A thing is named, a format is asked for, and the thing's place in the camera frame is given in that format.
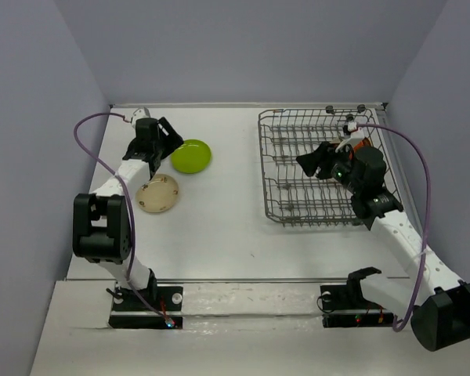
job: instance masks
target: cable connector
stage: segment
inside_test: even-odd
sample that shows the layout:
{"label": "cable connector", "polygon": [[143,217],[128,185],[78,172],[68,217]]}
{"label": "cable connector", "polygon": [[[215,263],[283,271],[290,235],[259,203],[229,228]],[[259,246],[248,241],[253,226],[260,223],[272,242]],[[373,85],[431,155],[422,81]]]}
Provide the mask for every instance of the cable connector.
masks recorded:
{"label": "cable connector", "polygon": [[348,132],[353,133],[357,130],[357,123],[356,121],[349,121],[348,124],[346,125],[346,129],[348,129]]}
{"label": "cable connector", "polygon": [[165,318],[165,325],[167,325],[167,327],[174,327],[175,326],[175,322],[172,318],[170,317],[166,317]]}
{"label": "cable connector", "polygon": [[146,118],[151,118],[150,111],[146,107],[140,107],[132,113],[129,123],[131,123],[134,129],[136,129],[136,122],[139,119],[146,119]]}

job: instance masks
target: white table surface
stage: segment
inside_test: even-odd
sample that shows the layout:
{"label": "white table surface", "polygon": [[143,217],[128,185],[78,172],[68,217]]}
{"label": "white table surface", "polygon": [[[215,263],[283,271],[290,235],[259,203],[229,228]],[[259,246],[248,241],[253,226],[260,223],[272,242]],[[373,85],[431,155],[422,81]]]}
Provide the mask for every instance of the white table surface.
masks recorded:
{"label": "white table surface", "polygon": [[[108,328],[111,297],[104,290],[113,285],[56,284],[32,376],[470,376],[470,341],[428,352],[410,329],[399,334],[388,327],[323,329],[321,318],[309,311],[308,295],[316,294],[311,284],[185,285],[185,310],[201,309],[207,316],[185,317],[181,331]],[[242,307],[244,296],[249,305]],[[275,310],[288,316],[259,311],[268,305],[284,307]],[[210,309],[227,317],[209,316]],[[260,315],[237,315],[242,312]]]}
{"label": "white table surface", "polygon": [[[163,161],[160,173],[179,183],[180,200],[159,215],[135,205],[136,254],[159,280],[313,280],[345,278],[366,266],[405,277],[384,244],[363,227],[283,228],[265,217],[259,159],[261,107],[151,108],[184,139],[204,140],[213,159],[206,170],[183,175]],[[131,114],[134,108],[113,112]],[[111,117],[100,157],[117,168],[134,130]],[[109,174],[96,167],[91,190]],[[69,280],[108,279],[110,274],[73,257]]]}

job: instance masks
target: metal wire rack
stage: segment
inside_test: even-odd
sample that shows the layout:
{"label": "metal wire rack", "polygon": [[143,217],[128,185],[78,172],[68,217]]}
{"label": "metal wire rack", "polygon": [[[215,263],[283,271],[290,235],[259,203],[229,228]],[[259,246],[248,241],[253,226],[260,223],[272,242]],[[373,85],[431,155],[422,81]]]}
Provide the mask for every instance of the metal wire rack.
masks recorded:
{"label": "metal wire rack", "polygon": [[[347,117],[376,123],[371,109],[279,109],[259,114],[258,132],[266,216],[284,226],[359,224],[350,207],[351,193],[333,179],[306,176],[296,157],[314,151],[322,141],[342,137]],[[400,201],[385,142],[369,128],[371,144],[387,162],[385,185]]]}

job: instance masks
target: beige plate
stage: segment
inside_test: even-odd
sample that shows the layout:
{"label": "beige plate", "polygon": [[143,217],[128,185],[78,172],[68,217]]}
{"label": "beige plate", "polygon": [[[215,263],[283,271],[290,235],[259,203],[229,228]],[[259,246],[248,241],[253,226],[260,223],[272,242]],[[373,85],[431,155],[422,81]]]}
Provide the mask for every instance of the beige plate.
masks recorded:
{"label": "beige plate", "polygon": [[136,201],[145,212],[162,213],[172,208],[179,196],[178,183],[169,175],[156,174],[138,189]]}

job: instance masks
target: black mounting base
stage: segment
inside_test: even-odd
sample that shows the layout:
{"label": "black mounting base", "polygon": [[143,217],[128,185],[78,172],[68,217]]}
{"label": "black mounting base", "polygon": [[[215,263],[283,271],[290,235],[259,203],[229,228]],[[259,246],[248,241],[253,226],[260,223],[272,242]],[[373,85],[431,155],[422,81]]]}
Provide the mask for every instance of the black mounting base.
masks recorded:
{"label": "black mounting base", "polygon": [[387,327],[393,323],[393,314],[381,314],[376,303],[352,299],[346,284],[320,286],[320,293],[324,327]]}
{"label": "black mounting base", "polygon": [[145,291],[142,296],[156,310],[162,312],[162,302],[165,310],[174,321],[174,327],[168,327],[161,316],[136,315],[132,313],[149,312],[150,310],[129,290],[116,289],[111,292],[114,300],[111,305],[111,315],[108,324],[115,329],[183,329],[183,318],[179,315],[183,308],[183,300],[173,301],[175,294],[183,299],[183,287],[181,286],[157,286],[157,297],[153,299]]}

